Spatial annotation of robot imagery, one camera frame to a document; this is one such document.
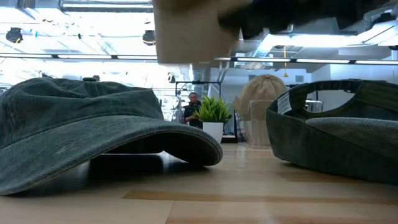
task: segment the white pot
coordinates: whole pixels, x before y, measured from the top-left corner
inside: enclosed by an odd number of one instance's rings
[[[221,143],[224,133],[223,123],[203,122],[203,130],[213,137],[218,143]]]

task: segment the cap brim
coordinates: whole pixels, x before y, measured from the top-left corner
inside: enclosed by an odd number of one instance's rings
[[[166,151],[187,162],[212,166],[223,153],[197,128],[138,116],[103,116],[66,124],[0,149],[0,195],[14,194],[113,150]]]

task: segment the beige cap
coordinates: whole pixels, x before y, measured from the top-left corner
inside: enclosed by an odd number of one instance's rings
[[[239,29],[220,27],[218,17],[251,0],[152,0],[159,63],[210,62],[227,57]]]
[[[244,121],[265,120],[269,103],[286,91],[286,86],[280,78],[259,75],[243,87],[232,106]]]

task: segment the green plant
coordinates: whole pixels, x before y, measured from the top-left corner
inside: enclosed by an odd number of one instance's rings
[[[205,96],[200,110],[194,113],[201,122],[225,123],[232,115],[228,113],[226,104],[221,98],[215,100]]]

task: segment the baseball cap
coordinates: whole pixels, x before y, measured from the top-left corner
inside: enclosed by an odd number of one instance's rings
[[[245,121],[265,120],[266,107],[261,106],[264,105],[261,101],[275,100],[286,90],[286,86],[280,78],[274,75],[258,75],[250,80],[235,97],[233,107]]]
[[[153,0],[159,63],[211,62],[228,57],[239,27],[224,29],[218,16],[250,0]]]
[[[304,109],[307,94],[354,93],[343,106],[321,113]],[[372,80],[306,83],[267,109],[274,155],[309,169],[398,184],[398,85]]]
[[[33,78],[2,94],[0,108],[0,195],[30,189],[105,152],[165,151],[201,166],[223,155],[207,133],[164,121],[157,97],[145,88]]]

